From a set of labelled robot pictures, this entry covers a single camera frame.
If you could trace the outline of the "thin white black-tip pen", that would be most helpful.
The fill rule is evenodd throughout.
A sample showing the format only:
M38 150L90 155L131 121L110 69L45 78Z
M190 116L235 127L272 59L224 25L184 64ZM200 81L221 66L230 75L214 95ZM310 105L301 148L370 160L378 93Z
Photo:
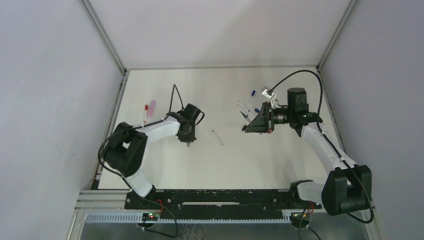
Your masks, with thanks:
M224 143L223 143L222 139L220 138L220 136L218 135L218 133L215 130L212 130L211 132L216 136L216 138L218 139L219 143L223 146Z

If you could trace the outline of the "white pen red end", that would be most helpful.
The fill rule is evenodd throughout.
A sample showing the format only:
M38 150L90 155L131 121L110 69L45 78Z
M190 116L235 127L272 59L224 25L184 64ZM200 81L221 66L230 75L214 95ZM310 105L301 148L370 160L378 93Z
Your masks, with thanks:
M143 122L144 122L144 123L146 123L146 122L147 122L147 113L148 113L148 110L147 110L147 111L145 111L145 108L144 108L144 111L143 111Z

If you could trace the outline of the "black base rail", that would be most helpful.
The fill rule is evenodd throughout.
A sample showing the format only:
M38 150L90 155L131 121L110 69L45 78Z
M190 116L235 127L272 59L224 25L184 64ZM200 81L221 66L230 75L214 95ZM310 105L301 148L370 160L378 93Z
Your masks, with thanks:
M126 210L159 210L161 219L281 220L285 211L322 209L288 189L155 189L145 197L126 195Z

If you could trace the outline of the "grey pen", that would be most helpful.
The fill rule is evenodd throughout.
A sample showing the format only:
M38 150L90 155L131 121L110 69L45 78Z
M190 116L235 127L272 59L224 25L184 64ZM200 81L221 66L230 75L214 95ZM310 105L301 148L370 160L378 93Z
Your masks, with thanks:
M250 124L252 121L249 119L249 117L244 114L242 111L240 111L241 115L247 120L247 122Z

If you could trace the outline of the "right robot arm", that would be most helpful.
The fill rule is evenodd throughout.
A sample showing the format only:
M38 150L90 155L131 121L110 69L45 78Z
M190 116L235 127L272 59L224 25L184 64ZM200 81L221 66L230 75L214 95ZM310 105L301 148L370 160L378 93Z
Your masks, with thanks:
M295 200L313 202L324 207L331 216L370 210L372 207L372 172L367 165L358 165L330 140L318 113L309 110L307 93L302 87L287 91L287 105L275 107L276 94L264 88L268 98L256 117L242 128L245 133L272 133L276 125L288 124L313 150L324 167L324 184L313 180L291 183Z

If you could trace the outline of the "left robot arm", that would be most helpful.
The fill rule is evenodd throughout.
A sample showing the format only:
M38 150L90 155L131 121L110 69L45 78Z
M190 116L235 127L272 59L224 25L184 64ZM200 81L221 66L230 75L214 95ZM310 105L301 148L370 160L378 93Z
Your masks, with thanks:
M152 123L133 126L121 122L100 145L98 161L105 170L120 177L130 190L144 198L155 188L142 170L146 148L172 136L190 145L197 139L196 126L204 117L203 111L189 103L182 110L171 111Z

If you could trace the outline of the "aluminium frame rails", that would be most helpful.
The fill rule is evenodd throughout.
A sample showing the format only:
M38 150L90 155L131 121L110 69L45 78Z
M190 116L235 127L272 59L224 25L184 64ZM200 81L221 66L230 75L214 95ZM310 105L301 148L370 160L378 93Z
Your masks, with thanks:
M367 211L330 216L287 189L80 192L68 240L382 240Z

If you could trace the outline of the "pink highlighter pen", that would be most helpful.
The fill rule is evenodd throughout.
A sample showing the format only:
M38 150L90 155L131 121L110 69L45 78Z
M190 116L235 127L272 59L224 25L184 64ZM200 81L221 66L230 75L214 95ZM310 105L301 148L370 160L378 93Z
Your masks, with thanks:
M150 103L148 104L148 108L147 108L147 117L148 118L152 118L154 116L154 112L155 112L155 107L156 107L156 101L152 100L150 101Z

